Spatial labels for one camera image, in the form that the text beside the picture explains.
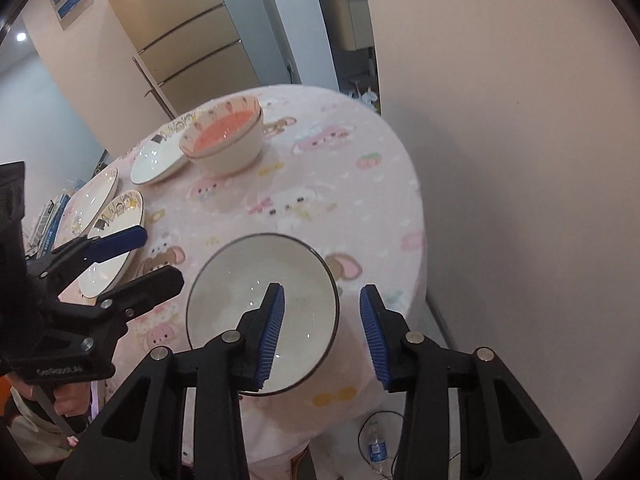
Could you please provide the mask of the person's left hand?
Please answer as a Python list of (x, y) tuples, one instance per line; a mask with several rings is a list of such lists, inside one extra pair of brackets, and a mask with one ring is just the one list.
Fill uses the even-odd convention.
[(12, 398), (17, 411), (38, 430), (59, 434), (66, 446), (74, 448), (79, 442), (79, 431), (70, 419), (80, 417), (86, 422), (91, 405), (91, 386), (88, 382), (75, 382), (62, 386), (29, 385), (16, 373), (6, 375), (12, 387)]

